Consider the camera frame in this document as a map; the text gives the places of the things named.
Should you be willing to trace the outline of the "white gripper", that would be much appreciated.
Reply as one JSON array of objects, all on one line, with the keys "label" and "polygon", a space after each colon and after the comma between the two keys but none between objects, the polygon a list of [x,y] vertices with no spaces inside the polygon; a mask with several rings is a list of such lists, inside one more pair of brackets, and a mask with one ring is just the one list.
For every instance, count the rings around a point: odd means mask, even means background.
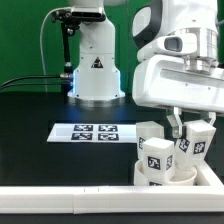
[{"label": "white gripper", "polygon": [[224,69],[212,68],[209,75],[187,72],[184,60],[155,55],[140,63],[134,72],[132,96],[145,107],[169,107],[166,117],[174,138],[182,137],[181,114],[210,111],[206,121],[214,125],[216,113],[224,113]]}]

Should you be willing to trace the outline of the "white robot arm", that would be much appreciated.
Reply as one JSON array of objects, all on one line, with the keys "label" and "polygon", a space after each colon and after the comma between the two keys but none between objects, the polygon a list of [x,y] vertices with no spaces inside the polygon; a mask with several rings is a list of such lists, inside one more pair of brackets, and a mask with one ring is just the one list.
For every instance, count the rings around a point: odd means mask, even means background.
[{"label": "white robot arm", "polygon": [[[104,8],[125,0],[69,0],[66,17],[80,23],[80,59],[70,96],[81,102],[121,97],[114,62],[115,28]],[[168,110],[182,135],[181,110],[224,113],[224,69],[217,60],[217,0],[152,0],[134,15],[139,64],[132,96],[139,106]]]}]

